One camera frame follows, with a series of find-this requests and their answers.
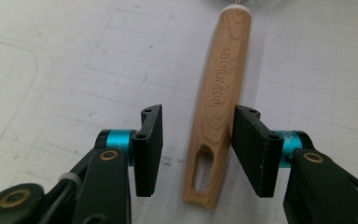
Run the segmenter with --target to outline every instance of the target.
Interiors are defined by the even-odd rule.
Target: cable
[[[59,181],[61,181],[63,179],[71,180],[76,184],[76,197],[78,197],[80,195],[80,189],[81,189],[81,185],[83,182],[80,179],[80,177],[75,173],[69,172],[69,173],[64,173],[63,175],[61,175]]]
[[[46,214],[42,217],[39,224],[49,224],[54,221],[59,211],[63,209],[65,203],[76,192],[76,184],[72,181],[67,181],[65,188],[63,189],[57,200],[51,205]]]
[[[66,179],[60,180],[58,184],[54,186],[54,188],[46,194],[46,200],[48,204],[53,204],[58,199],[58,197],[61,195],[62,191],[64,190],[67,182],[68,180]]]

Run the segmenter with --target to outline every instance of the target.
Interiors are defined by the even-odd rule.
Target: light wood
[[[246,7],[226,7],[219,18],[200,86],[186,160],[183,199],[212,209],[227,169],[234,106],[239,103],[251,27]],[[206,191],[195,189],[199,159],[212,155]]]

